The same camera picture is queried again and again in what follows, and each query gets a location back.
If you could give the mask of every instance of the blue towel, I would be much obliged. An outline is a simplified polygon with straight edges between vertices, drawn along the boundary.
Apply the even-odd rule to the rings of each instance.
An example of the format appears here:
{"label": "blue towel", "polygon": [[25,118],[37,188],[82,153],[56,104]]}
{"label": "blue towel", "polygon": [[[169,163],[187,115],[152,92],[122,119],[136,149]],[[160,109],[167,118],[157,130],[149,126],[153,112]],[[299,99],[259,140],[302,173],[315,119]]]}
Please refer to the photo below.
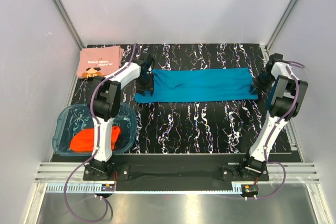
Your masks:
{"label": "blue towel", "polygon": [[154,93],[135,95],[138,103],[217,102],[257,99],[250,94],[252,76],[247,68],[167,71],[154,69]]}

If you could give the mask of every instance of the transparent plastic bin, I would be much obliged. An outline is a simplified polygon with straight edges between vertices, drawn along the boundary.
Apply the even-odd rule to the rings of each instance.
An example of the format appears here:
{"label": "transparent plastic bin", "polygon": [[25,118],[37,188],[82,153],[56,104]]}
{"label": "transparent plastic bin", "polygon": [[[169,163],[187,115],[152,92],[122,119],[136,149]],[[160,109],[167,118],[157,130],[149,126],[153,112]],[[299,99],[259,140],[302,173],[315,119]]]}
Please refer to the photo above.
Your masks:
{"label": "transparent plastic bin", "polygon": [[[113,121],[113,126],[119,126],[121,129],[113,154],[125,153],[132,147],[137,134],[136,120],[133,108],[121,103],[119,113]],[[86,104],[75,104],[65,108],[57,119],[55,135],[52,138],[54,151],[61,156],[91,156],[91,152],[70,150],[72,138],[81,130],[89,128],[94,126]]]}

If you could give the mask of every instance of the orange cloth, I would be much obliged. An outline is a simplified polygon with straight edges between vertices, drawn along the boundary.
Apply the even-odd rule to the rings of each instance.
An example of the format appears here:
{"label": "orange cloth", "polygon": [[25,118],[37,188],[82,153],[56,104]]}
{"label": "orange cloth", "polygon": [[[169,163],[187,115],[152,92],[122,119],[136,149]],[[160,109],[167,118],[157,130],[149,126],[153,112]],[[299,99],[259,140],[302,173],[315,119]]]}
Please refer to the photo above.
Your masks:
{"label": "orange cloth", "polygon": [[[115,143],[121,129],[118,126],[112,127],[111,148],[114,150]],[[74,152],[92,152],[95,139],[95,129],[85,129],[76,134],[70,143],[70,149]]]}

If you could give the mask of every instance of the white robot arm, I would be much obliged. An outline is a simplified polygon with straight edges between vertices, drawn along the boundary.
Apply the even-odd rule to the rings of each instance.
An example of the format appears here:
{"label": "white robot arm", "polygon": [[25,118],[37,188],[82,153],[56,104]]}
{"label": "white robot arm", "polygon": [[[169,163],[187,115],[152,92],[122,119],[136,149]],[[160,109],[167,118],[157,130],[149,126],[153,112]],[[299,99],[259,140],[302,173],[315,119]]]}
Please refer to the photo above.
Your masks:
{"label": "white robot arm", "polygon": [[134,59],[118,70],[118,74],[112,73],[105,77],[95,77],[92,81],[93,87],[98,87],[98,92],[93,95],[91,90],[91,100],[93,99],[93,112],[97,120],[94,123],[95,148],[93,158],[90,161],[90,170],[97,170],[109,176],[109,160],[112,156],[111,130],[114,118],[118,115],[121,90],[131,81],[136,80],[136,92],[144,94],[146,91],[154,91],[153,74],[149,71],[154,65],[154,59],[148,54],[147,60]]}
{"label": "white robot arm", "polygon": [[[266,157],[268,159],[269,153],[279,133],[288,121],[298,114],[301,108],[308,83],[299,80],[292,72],[289,74],[286,68],[291,72],[289,62],[283,61],[282,55],[271,55],[268,63],[266,64],[266,71],[260,74],[251,86],[251,93],[260,93],[261,91],[266,91],[270,85],[274,83],[266,102],[267,114],[265,123],[257,141],[253,144],[247,153],[247,156],[238,166],[237,172],[242,178],[260,176],[263,173],[266,169],[265,150]],[[298,87],[296,87],[293,77],[298,80]],[[293,104],[296,88],[299,88],[299,95],[297,97],[296,104],[291,112],[285,116]]]}
{"label": "white robot arm", "polygon": [[[130,63],[129,66],[122,71],[119,75],[110,79],[111,82],[118,82],[120,83],[120,89],[122,90],[128,83],[140,77],[141,68],[136,63]],[[114,73],[105,76],[105,78],[109,78],[113,76]],[[108,161],[112,156],[112,149],[111,149],[111,130],[113,125],[114,118],[109,118],[107,121],[104,118],[97,117],[98,122],[96,120],[93,121],[94,123],[94,139],[95,145],[98,144],[98,134],[100,137],[99,147],[95,147],[93,149],[92,154],[98,152],[95,155],[95,159],[101,162]]]}

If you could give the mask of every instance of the gray wall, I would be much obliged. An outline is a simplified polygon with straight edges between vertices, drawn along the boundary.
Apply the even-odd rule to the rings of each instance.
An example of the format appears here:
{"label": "gray wall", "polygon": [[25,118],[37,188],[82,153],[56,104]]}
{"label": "gray wall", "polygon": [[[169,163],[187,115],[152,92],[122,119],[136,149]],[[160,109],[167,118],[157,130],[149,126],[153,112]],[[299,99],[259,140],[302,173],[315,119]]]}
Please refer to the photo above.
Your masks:
{"label": "gray wall", "polygon": [[84,44],[265,44],[290,0],[62,0]]}
{"label": "gray wall", "polygon": [[23,223],[79,50],[51,0],[0,0],[0,216]]}
{"label": "gray wall", "polygon": [[309,82],[295,126],[307,161],[315,163],[324,195],[336,217],[336,1],[299,0],[271,52],[304,63]]}

